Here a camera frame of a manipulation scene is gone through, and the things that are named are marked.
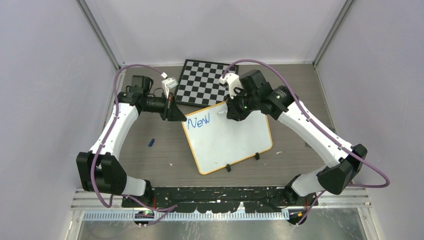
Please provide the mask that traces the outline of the blue marker cap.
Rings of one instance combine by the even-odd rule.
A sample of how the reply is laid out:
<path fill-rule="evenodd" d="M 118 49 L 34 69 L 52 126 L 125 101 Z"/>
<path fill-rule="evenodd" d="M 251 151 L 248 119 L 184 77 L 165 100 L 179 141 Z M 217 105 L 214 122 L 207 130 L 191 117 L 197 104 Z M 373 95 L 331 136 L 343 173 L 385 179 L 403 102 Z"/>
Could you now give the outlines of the blue marker cap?
<path fill-rule="evenodd" d="M 152 139 L 151 139 L 151 141 L 149 142 L 148 146 L 149 146 L 149 147 L 152 147 L 152 146 L 153 146 L 153 144 L 154 144 L 154 142 L 155 142 L 155 139 L 154 139 L 154 138 L 152 138 Z"/>

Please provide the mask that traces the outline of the yellow framed whiteboard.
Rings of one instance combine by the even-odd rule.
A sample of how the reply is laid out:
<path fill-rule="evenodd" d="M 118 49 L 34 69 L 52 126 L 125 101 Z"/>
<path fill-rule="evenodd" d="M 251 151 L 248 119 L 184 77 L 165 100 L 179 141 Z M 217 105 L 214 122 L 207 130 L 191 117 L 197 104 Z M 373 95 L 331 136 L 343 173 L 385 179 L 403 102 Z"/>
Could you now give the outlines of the yellow framed whiteboard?
<path fill-rule="evenodd" d="M 253 111 L 242 121 L 227 119 L 224 102 L 186 115 L 182 129 L 198 172 L 207 175 L 273 147 L 268 117 Z"/>

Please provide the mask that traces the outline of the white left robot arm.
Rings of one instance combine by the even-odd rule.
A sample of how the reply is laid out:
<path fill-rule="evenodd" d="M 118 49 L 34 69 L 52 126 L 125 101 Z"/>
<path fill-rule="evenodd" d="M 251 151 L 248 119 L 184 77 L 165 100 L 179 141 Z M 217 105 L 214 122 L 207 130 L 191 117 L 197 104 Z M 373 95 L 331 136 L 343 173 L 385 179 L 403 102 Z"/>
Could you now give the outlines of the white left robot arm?
<path fill-rule="evenodd" d="M 178 85 L 174 77 L 161 82 L 162 94 L 154 95 L 153 80 L 147 76 L 132 77 L 125 91 L 117 94 L 117 104 L 97 142 L 88 152 L 80 152 L 76 165 L 82 188 L 115 196 L 133 196 L 141 207 L 148 207 L 154 199 L 151 182 L 129 176 L 119 163 L 123 143 L 133 123 L 142 112 L 158 113 L 162 120 L 185 122 L 187 118 L 178 108 L 170 91 Z"/>

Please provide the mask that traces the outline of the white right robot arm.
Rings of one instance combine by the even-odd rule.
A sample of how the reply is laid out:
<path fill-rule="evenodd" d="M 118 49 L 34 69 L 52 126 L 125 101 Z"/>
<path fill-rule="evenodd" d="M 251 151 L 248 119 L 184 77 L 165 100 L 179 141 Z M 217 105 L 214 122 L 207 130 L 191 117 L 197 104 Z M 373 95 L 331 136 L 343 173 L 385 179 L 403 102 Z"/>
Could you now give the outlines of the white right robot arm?
<path fill-rule="evenodd" d="M 219 79 L 219 84 L 228 89 L 224 100 L 229 120 L 240 122 L 260 111 L 293 130 L 323 160 L 323 167 L 296 175 L 284 187 L 284 197 L 291 205 L 299 205 L 307 195 L 318 191 L 339 195 L 361 170 L 363 164 L 350 152 L 363 158 L 367 149 L 341 139 L 315 119 L 287 86 L 272 88 L 257 69 L 242 76 L 228 73 Z"/>

